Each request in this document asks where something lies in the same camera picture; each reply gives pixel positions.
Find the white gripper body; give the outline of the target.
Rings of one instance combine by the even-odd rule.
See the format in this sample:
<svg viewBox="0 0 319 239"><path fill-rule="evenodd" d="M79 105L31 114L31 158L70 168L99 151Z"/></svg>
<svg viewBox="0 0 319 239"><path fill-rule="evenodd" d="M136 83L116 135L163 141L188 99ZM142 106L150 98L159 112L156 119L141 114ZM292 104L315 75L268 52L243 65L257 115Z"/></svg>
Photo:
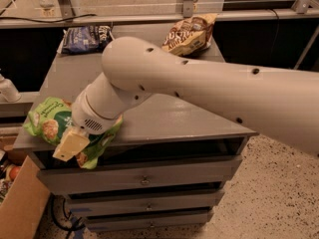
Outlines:
<svg viewBox="0 0 319 239"><path fill-rule="evenodd" d="M81 92L72 103L72 120L75 126L88 134L102 134L116 122L114 119L104 119L96 114L90 107L85 92Z"/></svg>

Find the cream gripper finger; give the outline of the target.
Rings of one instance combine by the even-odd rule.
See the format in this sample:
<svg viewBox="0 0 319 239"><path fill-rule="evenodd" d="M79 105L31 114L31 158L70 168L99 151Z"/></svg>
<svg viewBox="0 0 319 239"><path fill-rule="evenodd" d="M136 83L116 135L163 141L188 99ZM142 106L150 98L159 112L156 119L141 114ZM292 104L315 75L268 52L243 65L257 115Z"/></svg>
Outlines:
<svg viewBox="0 0 319 239"><path fill-rule="evenodd" d="M83 129L69 126L63 132L53 156L59 160L68 161L80 153L89 143L89 135Z"/></svg>

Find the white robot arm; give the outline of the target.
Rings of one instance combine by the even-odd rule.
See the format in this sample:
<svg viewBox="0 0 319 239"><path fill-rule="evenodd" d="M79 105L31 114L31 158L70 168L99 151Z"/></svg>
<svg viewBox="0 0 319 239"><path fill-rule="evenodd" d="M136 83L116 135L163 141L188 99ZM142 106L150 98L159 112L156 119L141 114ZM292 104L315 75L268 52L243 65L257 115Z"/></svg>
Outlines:
<svg viewBox="0 0 319 239"><path fill-rule="evenodd" d="M72 103L81 139L72 153L152 94L177 97L319 155L318 74L186 59L136 37L118 38L105 48L102 72Z"/></svg>

